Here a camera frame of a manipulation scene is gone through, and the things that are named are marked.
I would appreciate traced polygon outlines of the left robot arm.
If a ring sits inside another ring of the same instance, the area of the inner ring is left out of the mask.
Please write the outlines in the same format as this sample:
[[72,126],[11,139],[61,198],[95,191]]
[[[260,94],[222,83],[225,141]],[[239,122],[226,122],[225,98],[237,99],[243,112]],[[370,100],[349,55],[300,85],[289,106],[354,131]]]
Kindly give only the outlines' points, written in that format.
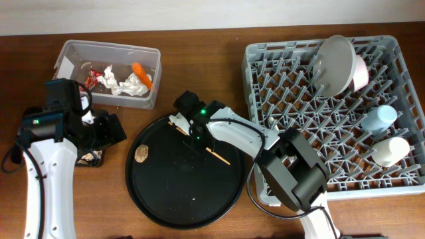
[[28,109],[14,142],[28,177],[25,238],[75,238],[73,177],[77,161],[127,138],[115,114],[92,113],[86,87],[60,78],[46,82],[46,103]]

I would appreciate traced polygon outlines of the orange carrot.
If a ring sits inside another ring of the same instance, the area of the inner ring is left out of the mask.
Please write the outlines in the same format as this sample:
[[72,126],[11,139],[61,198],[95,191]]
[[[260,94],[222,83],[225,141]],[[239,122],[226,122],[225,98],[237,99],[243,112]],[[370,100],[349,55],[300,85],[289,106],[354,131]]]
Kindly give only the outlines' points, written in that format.
[[142,65],[138,62],[134,62],[131,66],[133,73],[140,79],[140,81],[147,87],[148,90],[151,90],[153,85],[152,81],[149,79]]

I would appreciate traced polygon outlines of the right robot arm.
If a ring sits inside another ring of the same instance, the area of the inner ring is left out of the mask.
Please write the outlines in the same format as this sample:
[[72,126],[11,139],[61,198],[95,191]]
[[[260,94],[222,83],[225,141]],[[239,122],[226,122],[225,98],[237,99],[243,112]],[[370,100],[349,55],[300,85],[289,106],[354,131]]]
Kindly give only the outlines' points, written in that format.
[[267,129],[235,114],[216,100],[209,104],[190,91],[174,102],[169,119],[202,148],[217,141],[253,157],[252,169],[263,175],[279,202],[301,220],[306,238],[340,238],[327,205],[329,169],[299,130]]

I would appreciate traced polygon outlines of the wooden chopstick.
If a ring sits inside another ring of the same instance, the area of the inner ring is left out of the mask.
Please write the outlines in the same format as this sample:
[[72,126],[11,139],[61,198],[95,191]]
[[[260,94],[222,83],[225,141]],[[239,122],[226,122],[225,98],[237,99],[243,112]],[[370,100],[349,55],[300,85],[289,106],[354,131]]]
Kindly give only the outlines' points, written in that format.
[[[180,127],[177,127],[174,123],[172,123],[171,121],[168,121],[168,124],[170,126],[174,126],[177,131],[181,132],[183,135],[185,136],[189,136],[188,133],[185,133]],[[209,147],[206,147],[205,150],[207,150],[210,154],[214,155],[217,159],[220,159],[223,163],[227,164],[227,165],[231,165],[229,161],[227,161],[225,158],[223,158],[222,156],[220,156],[218,153],[212,151]]]

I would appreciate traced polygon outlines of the white paper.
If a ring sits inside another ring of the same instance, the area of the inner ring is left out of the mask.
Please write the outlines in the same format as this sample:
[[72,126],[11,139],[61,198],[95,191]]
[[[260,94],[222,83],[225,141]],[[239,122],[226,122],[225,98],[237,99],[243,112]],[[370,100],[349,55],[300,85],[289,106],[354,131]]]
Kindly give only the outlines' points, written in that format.
[[104,74],[96,77],[97,81],[111,90],[112,95],[118,96],[121,93],[130,96],[143,96],[149,91],[147,86],[135,75],[131,73],[123,82],[118,82],[112,72],[112,65],[104,70]]

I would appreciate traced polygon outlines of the white cup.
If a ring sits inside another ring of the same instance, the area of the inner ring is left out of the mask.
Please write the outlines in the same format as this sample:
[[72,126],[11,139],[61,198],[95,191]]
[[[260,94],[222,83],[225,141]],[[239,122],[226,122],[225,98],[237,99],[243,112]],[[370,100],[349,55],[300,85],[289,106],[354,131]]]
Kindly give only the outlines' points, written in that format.
[[406,157],[410,144],[402,137],[392,137],[373,145],[373,161],[381,167],[392,167]]

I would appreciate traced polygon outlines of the red foil snack wrapper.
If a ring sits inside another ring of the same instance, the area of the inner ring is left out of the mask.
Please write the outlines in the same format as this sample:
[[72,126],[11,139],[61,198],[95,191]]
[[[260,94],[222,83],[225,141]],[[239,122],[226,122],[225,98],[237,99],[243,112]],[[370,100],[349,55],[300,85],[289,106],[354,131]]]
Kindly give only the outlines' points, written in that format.
[[85,87],[88,90],[91,90],[92,88],[97,86],[98,85],[97,77],[99,76],[103,76],[103,74],[97,70],[90,69],[88,72],[88,77],[84,82]]

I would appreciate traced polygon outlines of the pink bowl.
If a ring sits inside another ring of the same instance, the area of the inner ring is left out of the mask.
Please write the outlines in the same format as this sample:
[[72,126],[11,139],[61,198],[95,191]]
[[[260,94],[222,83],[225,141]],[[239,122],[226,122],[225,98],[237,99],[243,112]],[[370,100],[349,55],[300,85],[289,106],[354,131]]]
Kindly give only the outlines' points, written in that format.
[[355,72],[352,83],[354,91],[360,90],[369,83],[369,71],[366,62],[359,55],[356,56]]

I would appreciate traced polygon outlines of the brown round cookie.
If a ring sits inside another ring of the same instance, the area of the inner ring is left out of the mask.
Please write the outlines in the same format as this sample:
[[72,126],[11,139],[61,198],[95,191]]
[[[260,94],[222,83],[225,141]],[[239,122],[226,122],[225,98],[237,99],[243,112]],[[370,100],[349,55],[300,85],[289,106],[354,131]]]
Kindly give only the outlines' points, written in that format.
[[134,159],[137,163],[143,163],[149,154],[149,147],[147,145],[139,145],[134,153]]

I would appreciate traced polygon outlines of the white plastic fork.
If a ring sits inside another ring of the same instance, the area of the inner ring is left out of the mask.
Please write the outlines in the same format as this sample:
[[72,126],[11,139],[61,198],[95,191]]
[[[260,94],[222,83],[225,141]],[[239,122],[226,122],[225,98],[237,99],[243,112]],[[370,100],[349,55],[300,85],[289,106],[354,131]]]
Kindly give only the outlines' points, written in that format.
[[177,113],[175,116],[170,115],[169,121],[175,125],[180,132],[183,132],[185,135],[189,135],[190,124],[181,113]]

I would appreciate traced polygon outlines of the light blue cup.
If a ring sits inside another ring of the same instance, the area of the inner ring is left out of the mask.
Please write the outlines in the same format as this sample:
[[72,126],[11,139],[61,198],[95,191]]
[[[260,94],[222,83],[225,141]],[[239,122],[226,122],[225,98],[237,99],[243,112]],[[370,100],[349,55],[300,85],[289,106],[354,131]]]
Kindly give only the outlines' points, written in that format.
[[396,110],[392,106],[382,105],[367,114],[367,117],[361,123],[361,127],[365,131],[370,131],[373,135],[378,135],[388,129],[396,119]]

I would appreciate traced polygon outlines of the grey plate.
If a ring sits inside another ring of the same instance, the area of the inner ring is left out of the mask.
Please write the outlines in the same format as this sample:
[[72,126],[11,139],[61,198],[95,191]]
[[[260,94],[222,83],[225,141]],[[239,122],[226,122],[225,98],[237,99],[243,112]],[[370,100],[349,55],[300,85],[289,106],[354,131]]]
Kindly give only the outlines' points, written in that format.
[[313,83],[316,89],[323,86],[320,94],[325,97],[343,92],[355,72],[356,56],[352,43],[341,35],[334,35],[319,47],[316,57],[313,67],[313,73],[318,74]]

